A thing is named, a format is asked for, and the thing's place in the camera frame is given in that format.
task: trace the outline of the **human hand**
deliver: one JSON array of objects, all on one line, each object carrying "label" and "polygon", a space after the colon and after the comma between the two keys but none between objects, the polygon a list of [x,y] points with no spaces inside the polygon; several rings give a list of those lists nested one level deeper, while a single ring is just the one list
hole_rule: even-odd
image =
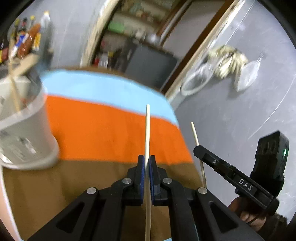
[{"label": "human hand", "polygon": [[[241,197],[237,197],[235,198],[231,204],[228,206],[228,208],[235,212],[236,210],[239,209],[239,206],[241,204],[241,200],[242,198]],[[240,218],[241,220],[243,220],[244,222],[248,223],[250,222],[251,220],[253,220],[257,215],[254,215],[254,214],[250,214],[249,212],[246,212],[246,211],[243,211],[241,212],[240,214]],[[254,220],[252,223],[250,223],[250,227],[255,230],[256,232],[258,232],[262,227],[263,225],[265,224],[266,222],[266,217],[264,217],[263,219],[262,218],[257,218],[256,220]]]}]

